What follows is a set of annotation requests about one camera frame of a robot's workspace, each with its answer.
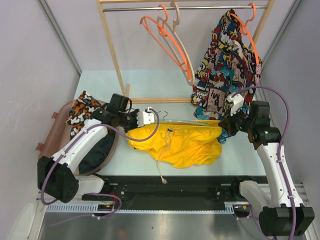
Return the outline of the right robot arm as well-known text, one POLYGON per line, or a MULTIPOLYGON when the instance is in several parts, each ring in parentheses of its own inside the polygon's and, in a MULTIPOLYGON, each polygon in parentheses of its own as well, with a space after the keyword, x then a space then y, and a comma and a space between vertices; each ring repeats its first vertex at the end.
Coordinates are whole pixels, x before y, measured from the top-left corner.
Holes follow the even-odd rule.
POLYGON ((253 144, 267 178, 269 193, 254 180, 244 180, 230 188, 231 196, 251 204, 258 224, 266 237, 302 236, 315 218, 312 207, 306 206, 291 178, 280 130, 270 122, 270 105, 253 101, 245 113, 241 101, 227 100, 225 117, 219 126, 228 134, 244 132, 253 144))

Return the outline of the mint green hanger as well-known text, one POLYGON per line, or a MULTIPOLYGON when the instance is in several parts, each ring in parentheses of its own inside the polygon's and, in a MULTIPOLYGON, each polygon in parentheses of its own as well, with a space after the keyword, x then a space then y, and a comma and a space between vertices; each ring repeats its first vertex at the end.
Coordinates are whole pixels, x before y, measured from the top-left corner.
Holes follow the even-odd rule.
POLYGON ((158 111, 157 114, 160 117, 160 122, 166 123, 166 124, 186 124, 186 125, 205 126, 205 127, 209 127, 213 125, 213 123, 211 122, 207 123, 207 122, 200 122, 200 121, 194 121, 194 120, 166 119, 169 113, 164 110, 158 111))

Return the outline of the yellow shorts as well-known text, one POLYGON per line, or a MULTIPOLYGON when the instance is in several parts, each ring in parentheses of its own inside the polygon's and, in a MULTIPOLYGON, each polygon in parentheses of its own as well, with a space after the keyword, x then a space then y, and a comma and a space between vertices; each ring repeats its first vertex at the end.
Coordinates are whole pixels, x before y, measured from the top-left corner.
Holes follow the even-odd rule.
POLYGON ((129 140, 128 145, 148 153, 156 161, 182 169, 215 162, 222 153, 218 141, 221 133, 218 120, 196 120, 194 124, 161 123, 150 139, 129 140))

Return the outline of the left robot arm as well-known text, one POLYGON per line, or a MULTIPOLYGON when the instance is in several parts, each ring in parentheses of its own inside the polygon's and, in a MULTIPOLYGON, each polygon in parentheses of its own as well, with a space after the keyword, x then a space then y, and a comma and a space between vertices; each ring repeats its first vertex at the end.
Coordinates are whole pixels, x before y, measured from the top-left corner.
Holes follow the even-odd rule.
POLYGON ((93 161, 94 168, 102 165, 112 149, 112 142, 123 128, 130 130, 154 123, 154 114, 131 108, 130 98, 113 94, 110 102, 101 104, 87 92, 74 102, 66 119, 71 126, 70 140, 52 156, 42 156, 37 162, 37 185, 44 205, 54 201, 68 203, 75 197, 94 194, 105 200, 111 188, 84 166, 93 161))

